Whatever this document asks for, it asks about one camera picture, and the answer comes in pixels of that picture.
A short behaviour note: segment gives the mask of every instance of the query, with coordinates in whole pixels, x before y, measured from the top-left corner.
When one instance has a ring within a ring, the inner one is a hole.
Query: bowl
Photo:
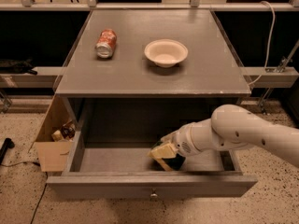
[[[150,42],[144,49],[146,57],[158,66],[168,68],[184,61],[188,49],[178,41],[161,39]]]

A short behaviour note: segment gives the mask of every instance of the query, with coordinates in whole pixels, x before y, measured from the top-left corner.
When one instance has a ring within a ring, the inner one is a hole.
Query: speckled floor
[[[244,105],[261,115],[251,103]],[[266,104],[264,119],[292,126],[278,101]],[[32,146],[44,113],[0,115],[0,139],[10,137],[3,164],[38,161]],[[28,162],[0,166],[0,223],[298,223],[299,169],[257,147],[236,152],[245,175],[258,183],[241,198],[195,198],[176,201],[62,200],[46,187],[40,167]]]

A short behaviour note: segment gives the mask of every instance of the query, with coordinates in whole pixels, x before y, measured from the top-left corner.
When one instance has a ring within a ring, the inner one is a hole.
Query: can lid
[[[96,54],[102,58],[108,58],[112,56],[112,48],[105,42],[100,42],[95,45]]]

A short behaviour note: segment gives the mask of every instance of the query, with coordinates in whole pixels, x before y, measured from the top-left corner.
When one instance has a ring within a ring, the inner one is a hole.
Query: drawer front
[[[138,178],[135,177],[128,181],[128,177],[51,176],[47,183],[59,196],[66,199],[183,199],[240,197],[257,182],[254,176],[246,175],[202,175],[193,178],[183,175],[172,177],[172,183],[159,182],[159,177],[153,178],[156,182],[150,182],[143,177],[143,182],[139,179],[139,183],[136,183],[135,179]],[[115,182],[105,181],[106,179],[115,179]]]

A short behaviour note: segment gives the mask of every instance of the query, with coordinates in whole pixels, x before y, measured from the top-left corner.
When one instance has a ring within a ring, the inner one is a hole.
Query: red can
[[[116,34],[112,29],[105,29],[95,45],[96,53],[101,58],[109,58],[116,47]]]

